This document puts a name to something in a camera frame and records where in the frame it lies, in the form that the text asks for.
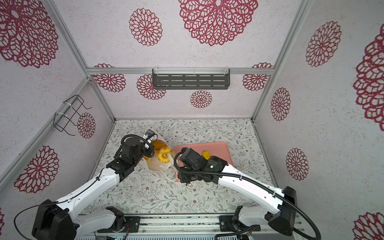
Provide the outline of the yellow fake bread roll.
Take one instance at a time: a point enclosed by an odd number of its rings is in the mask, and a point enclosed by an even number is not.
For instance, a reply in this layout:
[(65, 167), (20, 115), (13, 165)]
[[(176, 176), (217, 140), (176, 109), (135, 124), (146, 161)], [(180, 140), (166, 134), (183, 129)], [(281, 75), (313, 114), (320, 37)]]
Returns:
[(148, 158), (146, 156), (143, 157), (144, 160), (148, 161), (148, 160), (151, 160), (151, 161), (159, 161), (158, 159), (158, 153), (159, 153), (159, 150), (162, 148), (162, 147), (169, 147), (167, 145), (167, 143), (165, 143), (164, 141), (161, 141), (161, 140), (157, 140), (156, 142), (152, 143), (152, 145), (154, 146), (154, 149), (155, 149), (155, 155), (154, 157), (152, 158)]

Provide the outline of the yellow croissant fake bread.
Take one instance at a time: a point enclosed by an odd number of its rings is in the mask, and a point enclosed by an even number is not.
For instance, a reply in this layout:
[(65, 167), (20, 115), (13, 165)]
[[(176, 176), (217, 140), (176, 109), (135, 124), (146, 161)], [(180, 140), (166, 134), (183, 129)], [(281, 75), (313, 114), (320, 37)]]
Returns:
[(206, 160), (208, 160), (208, 159), (211, 157), (211, 155), (210, 155), (210, 153), (209, 153), (208, 151), (203, 151), (202, 156), (203, 156)]

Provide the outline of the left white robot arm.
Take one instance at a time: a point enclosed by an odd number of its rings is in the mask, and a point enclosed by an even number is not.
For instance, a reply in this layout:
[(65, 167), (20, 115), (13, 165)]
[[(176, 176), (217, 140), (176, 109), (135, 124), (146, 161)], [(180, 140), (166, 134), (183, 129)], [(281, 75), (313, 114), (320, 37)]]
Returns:
[(38, 207), (32, 236), (37, 240), (75, 240), (102, 229), (123, 230), (124, 214), (115, 207), (84, 216), (80, 213), (106, 190), (127, 178), (143, 157), (154, 155), (150, 136), (124, 136), (113, 161), (94, 179), (57, 201), (46, 200)]

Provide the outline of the grey slotted wall shelf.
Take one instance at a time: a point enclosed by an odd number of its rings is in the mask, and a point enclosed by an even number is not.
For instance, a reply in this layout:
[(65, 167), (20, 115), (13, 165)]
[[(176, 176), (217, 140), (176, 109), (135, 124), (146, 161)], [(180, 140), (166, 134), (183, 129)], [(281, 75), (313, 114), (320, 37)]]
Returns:
[(231, 71), (165, 71), (152, 70), (152, 85), (156, 90), (227, 90)]

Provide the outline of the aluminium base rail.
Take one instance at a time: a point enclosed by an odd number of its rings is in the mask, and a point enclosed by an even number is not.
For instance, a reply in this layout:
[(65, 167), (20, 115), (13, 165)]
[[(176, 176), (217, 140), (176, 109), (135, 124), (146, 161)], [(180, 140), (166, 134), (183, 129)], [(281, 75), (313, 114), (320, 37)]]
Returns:
[(138, 214), (130, 230), (108, 233), (106, 230), (85, 234), (80, 240), (213, 240), (222, 234), (224, 214)]

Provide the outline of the orange bundt fake bread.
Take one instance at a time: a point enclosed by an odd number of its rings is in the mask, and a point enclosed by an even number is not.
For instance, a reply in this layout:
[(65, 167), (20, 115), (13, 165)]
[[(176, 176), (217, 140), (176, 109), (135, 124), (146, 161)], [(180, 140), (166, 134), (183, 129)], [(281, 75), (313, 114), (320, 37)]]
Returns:
[(162, 147), (159, 150), (158, 159), (162, 163), (169, 163), (174, 157), (174, 152), (171, 147)]

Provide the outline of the white floral paper bag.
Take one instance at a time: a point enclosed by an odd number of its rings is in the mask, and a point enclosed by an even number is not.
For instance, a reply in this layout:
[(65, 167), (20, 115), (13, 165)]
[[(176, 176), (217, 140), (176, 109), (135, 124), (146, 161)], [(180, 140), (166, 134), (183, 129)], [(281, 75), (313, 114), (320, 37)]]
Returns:
[(156, 131), (148, 130), (143, 138), (146, 139), (147, 137), (149, 137), (147, 141), (154, 146), (155, 150), (155, 155), (152, 158), (143, 157), (149, 170), (162, 172), (168, 181), (175, 182), (178, 173), (174, 166), (175, 153), (173, 149)]

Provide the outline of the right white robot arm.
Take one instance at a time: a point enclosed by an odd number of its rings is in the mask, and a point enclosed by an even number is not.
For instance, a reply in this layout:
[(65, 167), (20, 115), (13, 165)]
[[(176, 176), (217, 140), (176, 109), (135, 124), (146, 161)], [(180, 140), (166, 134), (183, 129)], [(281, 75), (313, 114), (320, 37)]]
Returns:
[(267, 224), (276, 232), (292, 236), (297, 211), (297, 193), (291, 187), (266, 185), (237, 170), (216, 156), (208, 159), (190, 148), (183, 148), (174, 159), (181, 183), (204, 181), (230, 188), (258, 203), (257, 207), (237, 207), (232, 218), (234, 231)]

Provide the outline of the pink plastic tray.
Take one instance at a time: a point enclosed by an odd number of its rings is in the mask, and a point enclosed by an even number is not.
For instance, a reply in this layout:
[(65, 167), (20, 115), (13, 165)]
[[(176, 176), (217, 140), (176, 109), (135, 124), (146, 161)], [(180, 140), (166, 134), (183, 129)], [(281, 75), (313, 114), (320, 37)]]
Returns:
[(228, 165), (232, 165), (233, 161), (230, 155), (230, 151), (228, 145), (225, 142), (216, 142), (216, 143), (200, 143), (200, 144), (190, 144), (190, 145), (181, 145), (175, 148), (176, 153), (178, 154), (177, 163), (179, 167), (183, 166), (183, 163), (179, 160), (179, 153), (182, 148), (190, 148), (199, 153), (203, 154), (203, 151), (208, 151), (211, 156), (216, 156), (228, 162)]

